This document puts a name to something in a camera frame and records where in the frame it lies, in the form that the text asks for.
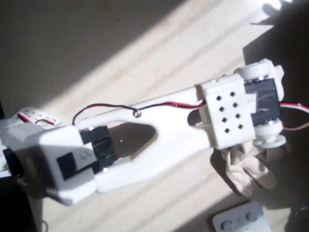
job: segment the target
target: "cloth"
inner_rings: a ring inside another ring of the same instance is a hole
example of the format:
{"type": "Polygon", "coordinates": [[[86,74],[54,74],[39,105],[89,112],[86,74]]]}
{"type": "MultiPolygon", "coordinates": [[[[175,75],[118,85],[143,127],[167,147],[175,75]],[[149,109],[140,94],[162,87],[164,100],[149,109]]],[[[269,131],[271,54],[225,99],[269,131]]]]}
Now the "cloth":
{"type": "MultiPolygon", "coordinates": [[[[287,144],[284,149],[290,151],[287,144]]],[[[260,149],[252,145],[252,142],[239,144],[221,151],[226,160],[226,175],[235,185],[236,189],[246,197],[252,195],[251,176],[262,187],[274,189],[276,186],[275,175],[258,159],[273,161],[282,158],[283,149],[260,149]]]]}

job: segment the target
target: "wire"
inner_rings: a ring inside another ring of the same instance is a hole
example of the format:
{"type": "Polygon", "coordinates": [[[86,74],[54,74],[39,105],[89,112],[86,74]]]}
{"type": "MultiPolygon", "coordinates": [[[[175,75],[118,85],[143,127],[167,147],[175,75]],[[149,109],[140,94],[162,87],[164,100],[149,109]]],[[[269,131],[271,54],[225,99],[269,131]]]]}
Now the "wire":
{"type": "Polygon", "coordinates": [[[194,108],[198,108],[198,107],[205,105],[205,104],[206,104],[205,100],[198,101],[194,105],[189,105],[189,104],[179,103],[179,102],[174,102],[174,101],[173,102],[172,101],[166,101],[166,102],[163,102],[163,103],[152,104],[152,105],[142,107],[140,110],[144,110],[144,109],[148,109],[148,108],[152,108],[152,107],[156,107],[156,106],[163,106],[163,105],[171,105],[171,106],[176,106],[176,107],[185,108],[185,109],[194,109],[194,108]]]}
{"type": "MultiPolygon", "coordinates": [[[[23,113],[18,113],[17,116],[18,116],[18,118],[19,118],[20,120],[22,120],[23,122],[33,123],[33,122],[32,122],[26,115],[24,115],[23,113]]],[[[48,123],[48,124],[50,124],[50,125],[52,125],[52,126],[55,125],[52,121],[50,121],[50,120],[48,120],[48,119],[39,119],[39,120],[37,120],[34,124],[37,124],[38,122],[41,122],[41,121],[44,121],[44,122],[46,122],[46,123],[48,123]]]]}
{"type": "Polygon", "coordinates": [[[52,126],[55,125],[52,121],[50,121],[50,120],[48,120],[48,119],[39,119],[39,120],[37,120],[37,121],[35,122],[35,124],[37,124],[38,122],[46,122],[46,123],[48,123],[48,124],[50,124],[50,125],[52,125],[52,126]]]}
{"type": "MultiPolygon", "coordinates": [[[[280,107],[282,108],[290,108],[290,109],[296,109],[296,110],[301,110],[307,114],[309,114],[309,108],[300,104],[300,103],[288,103],[288,102],[281,102],[280,103],[280,107]]],[[[297,127],[288,127],[288,126],[283,126],[283,128],[287,131],[298,131],[298,130],[301,130],[301,129],[304,129],[306,127],[309,126],[309,122],[307,123],[304,123],[300,126],[297,126],[297,127]]]]}
{"type": "Polygon", "coordinates": [[[22,120],[23,122],[32,123],[31,120],[30,120],[26,115],[24,115],[23,113],[18,113],[17,116],[18,116],[18,118],[19,118],[20,120],[22,120]]]}
{"type": "Polygon", "coordinates": [[[129,107],[126,105],[113,105],[113,104],[106,104],[106,103],[96,103],[96,104],[92,104],[92,105],[88,105],[85,108],[83,108],[82,110],[80,110],[76,115],[74,115],[73,120],[72,120],[72,125],[75,125],[75,121],[76,118],[83,113],[84,111],[91,109],[91,108],[95,108],[95,107],[101,107],[101,106],[105,106],[105,107],[113,107],[113,108],[124,108],[124,109],[128,109],[128,110],[145,110],[145,109],[149,109],[152,107],[157,107],[157,106],[163,106],[163,105],[170,105],[170,106],[175,106],[175,107],[180,107],[180,108],[185,108],[185,109],[194,109],[194,108],[199,108],[200,106],[203,106],[206,104],[205,100],[202,101],[198,101],[196,104],[194,105],[189,105],[189,104],[185,104],[185,103],[179,103],[179,102],[172,102],[172,101],[166,101],[166,102],[162,102],[162,103],[157,103],[157,104],[151,104],[145,107],[142,107],[140,109],[136,109],[133,107],[129,107]]]}

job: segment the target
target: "black plastic part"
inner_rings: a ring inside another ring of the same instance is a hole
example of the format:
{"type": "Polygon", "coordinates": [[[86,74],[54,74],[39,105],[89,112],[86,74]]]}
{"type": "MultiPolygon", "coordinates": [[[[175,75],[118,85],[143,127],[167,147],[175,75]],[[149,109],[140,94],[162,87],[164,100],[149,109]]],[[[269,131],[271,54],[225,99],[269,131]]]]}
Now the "black plastic part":
{"type": "Polygon", "coordinates": [[[71,152],[57,158],[57,162],[64,180],[78,173],[76,163],[71,152]]]}
{"type": "Polygon", "coordinates": [[[17,155],[10,149],[3,150],[4,157],[12,175],[24,175],[24,169],[17,155]]]}
{"type": "Polygon", "coordinates": [[[281,116],[274,79],[246,83],[245,90],[256,94],[256,113],[251,114],[254,126],[281,116]]]}
{"type": "Polygon", "coordinates": [[[82,137],[84,144],[95,142],[95,141],[101,140],[102,138],[110,137],[110,133],[106,126],[97,127],[97,128],[94,128],[93,130],[82,130],[80,131],[80,135],[82,137]]]}
{"type": "Polygon", "coordinates": [[[80,135],[84,144],[91,143],[97,161],[78,170],[71,152],[57,158],[64,180],[88,168],[92,168],[94,174],[99,173],[104,168],[111,166],[118,159],[112,147],[112,140],[106,126],[97,127],[91,131],[80,131],[80,135]]]}

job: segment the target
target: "white table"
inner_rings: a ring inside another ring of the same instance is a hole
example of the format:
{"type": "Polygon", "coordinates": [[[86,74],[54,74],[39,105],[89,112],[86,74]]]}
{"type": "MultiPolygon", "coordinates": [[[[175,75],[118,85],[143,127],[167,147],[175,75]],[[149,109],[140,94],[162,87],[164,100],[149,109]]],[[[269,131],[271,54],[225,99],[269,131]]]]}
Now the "white table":
{"type": "MultiPolygon", "coordinates": [[[[280,6],[277,0],[146,2],[16,7],[3,1],[8,43],[1,45],[7,65],[0,93],[7,115],[35,105],[70,123],[91,103],[132,104],[231,73],[244,65],[242,48],[270,29],[250,24],[267,18],[263,4],[280,6]]],[[[203,213],[190,231],[209,231],[204,216],[245,200],[214,170],[211,154],[72,207],[44,199],[42,219],[49,232],[165,232],[203,213]]],[[[289,209],[265,214],[281,231],[289,209]]]]}

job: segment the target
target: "screw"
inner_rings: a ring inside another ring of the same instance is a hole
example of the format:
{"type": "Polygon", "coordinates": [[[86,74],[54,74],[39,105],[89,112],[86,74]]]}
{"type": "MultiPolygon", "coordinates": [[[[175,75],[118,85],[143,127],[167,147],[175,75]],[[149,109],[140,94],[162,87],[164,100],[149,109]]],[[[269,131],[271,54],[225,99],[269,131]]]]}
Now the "screw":
{"type": "Polygon", "coordinates": [[[141,116],[141,111],[139,109],[133,110],[133,116],[139,118],[141,116]]]}

